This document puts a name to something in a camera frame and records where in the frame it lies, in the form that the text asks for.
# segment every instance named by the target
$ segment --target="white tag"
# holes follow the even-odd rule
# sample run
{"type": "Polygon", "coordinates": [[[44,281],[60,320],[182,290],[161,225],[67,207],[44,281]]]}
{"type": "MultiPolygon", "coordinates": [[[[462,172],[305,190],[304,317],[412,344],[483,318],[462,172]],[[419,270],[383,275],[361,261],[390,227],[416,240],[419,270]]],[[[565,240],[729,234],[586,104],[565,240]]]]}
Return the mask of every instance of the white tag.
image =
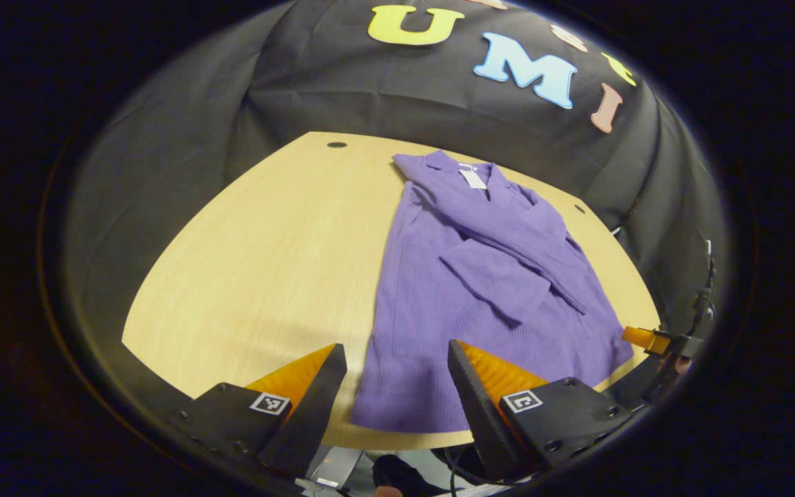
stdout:
{"type": "Polygon", "coordinates": [[[333,487],[333,488],[336,488],[336,487],[339,487],[339,486],[340,486],[340,484],[338,484],[337,482],[335,482],[335,481],[330,481],[330,480],[328,480],[328,479],[325,479],[325,478],[318,478],[318,479],[316,479],[315,481],[316,481],[316,482],[318,482],[318,483],[319,483],[319,484],[321,484],[321,485],[327,485],[327,487],[333,487]]]}
{"type": "Polygon", "coordinates": [[[472,173],[470,170],[464,170],[464,169],[460,169],[458,170],[458,172],[462,173],[462,176],[464,176],[464,180],[468,182],[468,186],[470,186],[471,188],[476,188],[478,190],[487,189],[486,183],[482,182],[482,180],[480,180],[480,176],[477,176],[477,174],[472,173]]]}

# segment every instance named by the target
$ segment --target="wooden table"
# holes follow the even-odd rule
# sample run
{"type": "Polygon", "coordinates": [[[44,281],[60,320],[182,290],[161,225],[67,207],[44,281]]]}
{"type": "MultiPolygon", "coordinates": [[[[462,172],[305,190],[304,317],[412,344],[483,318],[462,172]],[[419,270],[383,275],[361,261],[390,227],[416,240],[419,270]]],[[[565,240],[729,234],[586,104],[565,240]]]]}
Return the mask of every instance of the wooden table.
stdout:
{"type": "MultiPolygon", "coordinates": [[[[161,254],[130,308],[124,345],[197,397],[217,382],[248,384],[306,353],[343,343],[348,372],[323,443],[408,450],[470,442],[470,431],[407,434],[348,422],[373,329],[385,240],[404,186],[391,156],[434,150],[394,139],[307,133],[269,155],[209,202],[161,254]],[[328,147],[332,142],[346,146],[328,147]]],[[[501,166],[508,179],[536,190],[562,214],[621,324],[656,327],[658,314],[640,274],[590,208],[508,166],[501,166]]],[[[640,364],[645,354],[640,347],[634,352],[597,389],[640,364]]]]}

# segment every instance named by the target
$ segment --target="sweater sleeve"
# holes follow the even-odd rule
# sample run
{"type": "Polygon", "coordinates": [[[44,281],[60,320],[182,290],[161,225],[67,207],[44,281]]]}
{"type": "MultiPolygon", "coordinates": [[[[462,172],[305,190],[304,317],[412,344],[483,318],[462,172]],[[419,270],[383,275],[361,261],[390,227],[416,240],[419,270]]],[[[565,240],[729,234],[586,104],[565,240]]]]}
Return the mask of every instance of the sweater sleeve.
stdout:
{"type": "Polygon", "coordinates": [[[549,296],[551,285],[545,277],[477,240],[451,246],[440,259],[472,295],[489,303],[511,325],[527,323],[549,296]]]}
{"type": "Polygon", "coordinates": [[[548,202],[538,199],[532,208],[518,216],[505,208],[481,204],[470,189],[439,185],[426,188],[425,157],[395,155],[395,163],[408,179],[420,200],[453,224],[456,229],[483,245],[514,257],[545,277],[572,308],[581,314],[587,308],[584,295],[583,264],[571,254],[562,217],[548,202]]]}

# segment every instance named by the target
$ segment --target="purple sweater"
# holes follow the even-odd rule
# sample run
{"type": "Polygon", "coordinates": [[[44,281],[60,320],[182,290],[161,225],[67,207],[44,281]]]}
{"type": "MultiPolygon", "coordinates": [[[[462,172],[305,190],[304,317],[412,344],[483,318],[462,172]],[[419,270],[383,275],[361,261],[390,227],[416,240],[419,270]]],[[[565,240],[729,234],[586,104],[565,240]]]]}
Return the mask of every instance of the purple sweater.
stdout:
{"type": "Polygon", "coordinates": [[[468,429],[447,343],[459,339],[545,380],[594,386],[631,358],[622,327],[562,217],[495,164],[470,188],[442,151],[395,155],[407,179],[382,261],[375,324],[351,422],[468,429]]]}

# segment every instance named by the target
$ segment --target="letter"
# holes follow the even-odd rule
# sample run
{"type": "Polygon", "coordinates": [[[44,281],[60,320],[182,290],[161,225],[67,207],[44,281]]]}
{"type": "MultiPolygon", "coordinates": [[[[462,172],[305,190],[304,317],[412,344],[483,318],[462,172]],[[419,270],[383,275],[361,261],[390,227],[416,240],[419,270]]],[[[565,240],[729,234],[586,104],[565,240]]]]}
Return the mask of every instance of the letter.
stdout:
{"type": "Polygon", "coordinates": [[[508,81],[508,73],[504,70],[507,64],[518,87],[526,88],[536,79],[542,78],[542,82],[533,87],[536,94],[564,109],[572,108],[569,85],[572,75],[578,71],[575,66],[553,55],[533,62],[520,43],[512,38],[494,32],[484,32],[483,37],[489,40],[489,51],[483,64],[474,67],[477,75],[496,81],[508,81]]]}
{"type": "Polygon", "coordinates": [[[600,52],[600,54],[602,54],[603,57],[606,57],[606,60],[609,61],[609,65],[612,66],[612,70],[615,70],[616,75],[621,76],[622,79],[631,83],[632,86],[637,86],[637,81],[631,79],[631,76],[633,75],[631,74],[630,70],[627,70],[627,67],[622,66],[618,60],[612,59],[612,57],[606,55],[603,52],[600,52]]]}
{"type": "Polygon", "coordinates": [[[587,53],[587,47],[585,46],[585,43],[581,41],[581,38],[578,38],[576,35],[573,35],[571,32],[566,31],[564,28],[561,28],[556,24],[551,25],[551,31],[554,32],[555,37],[561,38],[561,40],[566,41],[572,47],[587,53]]]}
{"type": "Polygon", "coordinates": [[[433,45],[450,37],[456,19],[464,19],[464,14],[446,9],[428,9],[433,16],[431,26],[425,31],[404,31],[401,24],[404,17],[415,12],[411,6],[373,7],[373,20],[366,31],[373,40],[401,45],[433,45]]]}
{"type": "Polygon", "coordinates": [[[612,119],[616,116],[618,105],[624,101],[621,95],[612,87],[603,83],[603,99],[600,101],[600,109],[591,114],[591,122],[604,133],[612,133],[612,119]]]}

